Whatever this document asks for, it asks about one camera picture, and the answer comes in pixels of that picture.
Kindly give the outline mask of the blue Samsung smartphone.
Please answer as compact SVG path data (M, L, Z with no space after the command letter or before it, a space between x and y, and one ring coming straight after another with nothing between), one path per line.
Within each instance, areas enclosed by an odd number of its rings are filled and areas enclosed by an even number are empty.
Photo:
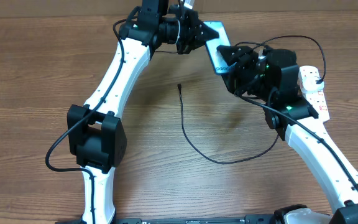
M218 52L218 47L220 45L230 47L231 43L226 34L224 25L219 21L206 21L204 23L219 34L217 39L212 39L206 42L206 49L215 74L225 75L231 71L231 66L228 66L224 61L223 56Z

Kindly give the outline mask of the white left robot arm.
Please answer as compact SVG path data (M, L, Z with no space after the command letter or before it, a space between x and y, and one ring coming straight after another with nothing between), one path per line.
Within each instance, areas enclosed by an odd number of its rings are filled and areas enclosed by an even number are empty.
M188 54L219 34L185 3L142 1L113 25L117 49L101 83L84 105L67 113L70 153L85 181L85 210L80 223L113 223L114 170L121 163L127 138L121 121L128 97L142 71L162 44Z

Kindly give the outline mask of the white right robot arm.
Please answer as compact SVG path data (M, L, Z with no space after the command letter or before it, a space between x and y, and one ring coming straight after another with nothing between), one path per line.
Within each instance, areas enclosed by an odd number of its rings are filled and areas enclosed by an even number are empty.
M358 171L335 145L324 127L322 96L305 90L305 78L291 50L248 46L217 47L221 61L232 68L223 75L227 89L263 100L260 107L269 128L303 159L323 190L333 217L330 223L358 223Z

